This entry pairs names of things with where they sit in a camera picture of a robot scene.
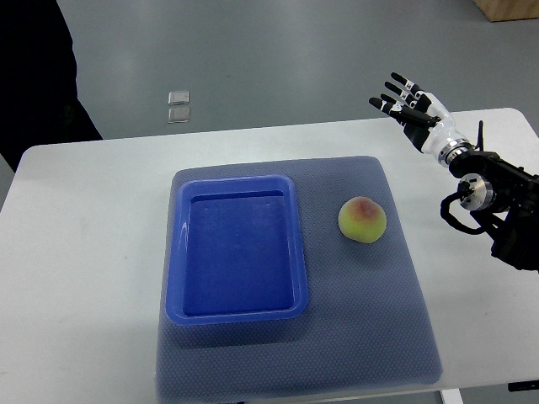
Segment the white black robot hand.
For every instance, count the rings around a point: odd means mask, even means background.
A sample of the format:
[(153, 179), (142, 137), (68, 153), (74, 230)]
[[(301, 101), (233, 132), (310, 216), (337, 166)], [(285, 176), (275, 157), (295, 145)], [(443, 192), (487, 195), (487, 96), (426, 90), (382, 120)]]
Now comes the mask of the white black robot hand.
[(393, 72), (385, 83), (388, 94), (369, 99), (369, 104), (397, 121), (416, 150), (448, 167), (452, 153), (471, 148), (470, 141), (456, 129), (452, 113), (433, 94), (416, 82)]

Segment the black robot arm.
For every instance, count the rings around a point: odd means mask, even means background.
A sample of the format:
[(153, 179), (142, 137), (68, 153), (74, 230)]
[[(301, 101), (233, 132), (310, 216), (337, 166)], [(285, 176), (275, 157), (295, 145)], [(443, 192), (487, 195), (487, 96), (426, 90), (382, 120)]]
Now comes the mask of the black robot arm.
[(440, 216), (454, 229), (488, 234), (491, 255), (518, 270), (538, 270), (538, 177), (483, 148), (483, 122), (475, 145), (452, 141), (440, 161), (459, 179), (440, 203)]

